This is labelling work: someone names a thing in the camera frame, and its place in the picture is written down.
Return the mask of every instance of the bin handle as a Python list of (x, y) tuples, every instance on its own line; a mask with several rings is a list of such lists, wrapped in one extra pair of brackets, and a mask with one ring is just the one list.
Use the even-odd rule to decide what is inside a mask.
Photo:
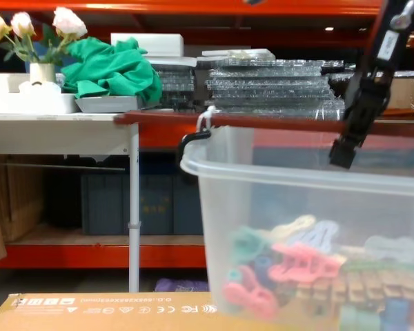
[(212, 133), (210, 132), (210, 130), (203, 130), (200, 132), (189, 133), (189, 134), (186, 134), (181, 140), (181, 142), (178, 144), (177, 167), (178, 167), (181, 179), (185, 184), (189, 184), (189, 185), (196, 184), (198, 182), (198, 176), (195, 176), (193, 174), (188, 174), (187, 172), (181, 169), (180, 163), (184, 155), (184, 148), (186, 148), (187, 144), (190, 143), (191, 141), (207, 139), (207, 138), (210, 138), (211, 136), (212, 136)]

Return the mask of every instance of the purple bag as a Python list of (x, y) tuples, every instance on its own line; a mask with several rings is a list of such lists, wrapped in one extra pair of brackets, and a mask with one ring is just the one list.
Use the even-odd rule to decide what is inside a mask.
[(176, 281), (167, 278), (158, 280), (155, 292), (208, 292), (205, 281)]

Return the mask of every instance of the green cloth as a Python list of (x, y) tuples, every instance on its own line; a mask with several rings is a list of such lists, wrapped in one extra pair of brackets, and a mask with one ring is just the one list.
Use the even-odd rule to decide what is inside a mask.
[(144, 101), (158, 101), (161, 80), (143, 57), (147, 53), (131, 38), (108, 45), (96, 38), (71, 43), (68, 52), (79, 62), (64, 67), (63, 90), (76, 98), (106, 95), (140, 96)]

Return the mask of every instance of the barcode label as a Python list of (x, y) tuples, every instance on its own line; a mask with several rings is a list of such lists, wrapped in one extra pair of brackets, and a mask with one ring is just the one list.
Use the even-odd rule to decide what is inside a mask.
[(382, 46), (380, 46), (379, 54), (377, 54), (377, 58), (389, 61), (393, 55), (395, 44), (397, 43), (398, 39), (399, 34), (397, 32), (390, 30), (386, 31)]

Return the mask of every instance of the table leg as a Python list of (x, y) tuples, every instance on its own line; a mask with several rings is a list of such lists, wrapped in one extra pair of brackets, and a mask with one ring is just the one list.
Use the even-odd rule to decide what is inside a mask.
[(130, 157), (129, 292), (139, 290), (139, 132), (138, 124), (128, 127)]

